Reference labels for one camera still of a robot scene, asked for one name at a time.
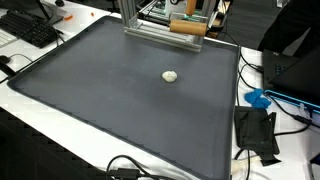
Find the white table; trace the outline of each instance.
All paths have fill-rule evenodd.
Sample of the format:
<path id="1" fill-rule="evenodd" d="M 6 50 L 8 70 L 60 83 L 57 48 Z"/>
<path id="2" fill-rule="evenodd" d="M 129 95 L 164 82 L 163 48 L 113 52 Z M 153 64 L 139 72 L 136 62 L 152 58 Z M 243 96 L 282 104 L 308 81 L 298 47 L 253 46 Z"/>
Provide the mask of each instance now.
<path id="1" fill-rule="evenodd" d="M 100 17 L 110 14 L 110 12 L 74 4 L 68 1 L 65 1 L 65 6 L 62 9 L 73 15 L 72 20 L 62 21 L 54 25 L 57 29 L 64 32 L 64 38 L 66 40 L 78 34 L 81 30 L 88 27 Z M 112 16 L 120 18 L 119 14 L 112 14 Z M 18 40 L 9 46 L 1 48 L 0 54 L 10 56 L 12 54 L 21 53 L 30 57 L 32 60 L 36 60 L 55 47 L 56 43 L 52 43 L 44 49 L 38 49 L 22 40 Z M 261 53 L 259 52 L 243 48 L 243 55 L 249 62 L 261 64 Z M 14 70 L 19 70 L 29 63 L 30 62 L 23 57 L 15 56 L 9 66 Z M 245 68 L 243 76 L 249 84 L 255 87 L 261 87 L 261 75 L 257 74 L 254 70 L 249 67 Z M 6 78 L 5 74 L 0 72 L 0 81 L 4 78 Z M 248 91 L 250 91 L 250 89 L 243 83 L 240 83 L 239 93 L 241 97 Z M 114 156 L 126 154 L 152 169 L 150 172 L 153 174 L 167 175 L 177 179 L 182 179 L 182 177 L 184 177 L 184 179 L 197 179 L 189 173 L 184 172 L 149 153 L 137 149 L 130 144 L 120 141 L 105 132 L 12 91 L 8 88 L 6 83 L 0 84 L 0 94 L 0 106 L 3 109 L 12 113 L 17 118 L 94 166 L 105 169 L 108 162 Z M 243 98 L 240 98 L 240 103 L 241 105 L 249 106 Z M 290 112 L 295 114 L 296 112 L 299 112 L 296 107 L 283 103 L 281 104 Z M 278 113 L 276 132 L 293 131 L 304 126 L 279 111 L 274 105 L 268 109 L 268 112 Z M 234 156 L 239 148 L 236 146 L 234 133 L 233 136 L 232 144 Z M 311 155 L 320 151 L 320 143 L 317 143 L 319 137 L 319 133 L 316 130 L 308 130 L 297 135 L 277 137 L 281 153 L 276 157 L 283 162 L 268 167 L 262 167 L 260 163 L 252 164 L 250 179 L 309 179 L 307 162 L 311 158 Z M 245 157 L 246 153 L 243 153 L 243 155 L 240 156 L 240 159 Z M 133 167 L 130 162 L 120 159 L 113 165 L 115 167 Z M 243 169 L 234 176 L 233 179 L 245 179 L 246 172 L 246 169 Z"/>

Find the small white ball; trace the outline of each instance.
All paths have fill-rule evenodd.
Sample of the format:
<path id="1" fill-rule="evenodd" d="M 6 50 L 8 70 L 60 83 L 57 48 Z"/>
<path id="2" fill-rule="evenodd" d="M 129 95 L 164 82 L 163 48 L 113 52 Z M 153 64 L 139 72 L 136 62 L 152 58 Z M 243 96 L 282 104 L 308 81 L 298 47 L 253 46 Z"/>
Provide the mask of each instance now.
<path id="1" fill-rule="evenodd" d="M 167 81 L 167 82 L 174 82 L 177 78 L 178 75 L 174 71 L 166 71 L 162 74 L 162 78 Z"/>

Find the gray mat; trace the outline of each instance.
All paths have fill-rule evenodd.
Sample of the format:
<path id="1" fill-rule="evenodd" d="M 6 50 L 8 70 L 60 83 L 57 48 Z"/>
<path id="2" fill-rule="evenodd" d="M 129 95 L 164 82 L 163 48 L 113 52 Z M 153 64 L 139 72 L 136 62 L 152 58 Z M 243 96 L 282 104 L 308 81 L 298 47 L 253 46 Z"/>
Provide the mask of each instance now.
<path id="1" fill-rule="evenodd" d="M 238 49 L 217 46 L 143 40 L 105 17 L 8 85 L 201 179 L 228 179 Z"/>

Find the monitor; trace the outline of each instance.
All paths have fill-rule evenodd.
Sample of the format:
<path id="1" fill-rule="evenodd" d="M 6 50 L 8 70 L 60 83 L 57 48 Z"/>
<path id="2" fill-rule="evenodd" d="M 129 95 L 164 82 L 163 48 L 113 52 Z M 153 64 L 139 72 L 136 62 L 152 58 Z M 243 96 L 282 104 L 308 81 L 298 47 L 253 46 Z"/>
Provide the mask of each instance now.
<path id="1" fill-rule="evenodd" d="M 40 0 L 0 0 L 0 8 L 25 11 L 50 24 L 62 20 L 62 16 L 56 14 L 54 6 Z"/>

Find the metal frame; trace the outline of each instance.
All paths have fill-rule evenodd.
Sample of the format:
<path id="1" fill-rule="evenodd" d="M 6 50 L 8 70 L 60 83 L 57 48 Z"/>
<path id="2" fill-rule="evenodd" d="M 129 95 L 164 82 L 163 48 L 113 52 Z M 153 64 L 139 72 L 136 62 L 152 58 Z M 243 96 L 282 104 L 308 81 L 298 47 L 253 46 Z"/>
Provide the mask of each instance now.
<path id="1" fill-rule="evenodd" d="M 211 18 L 210 12 L 214 11 L 216 1 L 217 0 L 205 0 L 202 8 L 202 15 Z M 118 0 L 118 3 L 126 34 L 187 49 L 190 51 L 201 51 L 204 37 L 172 33 L 169 31 L 169 28 L 167 26 L 162 26 L 138 19 L 135 8 L 135 1 L 133 0 Z"/>

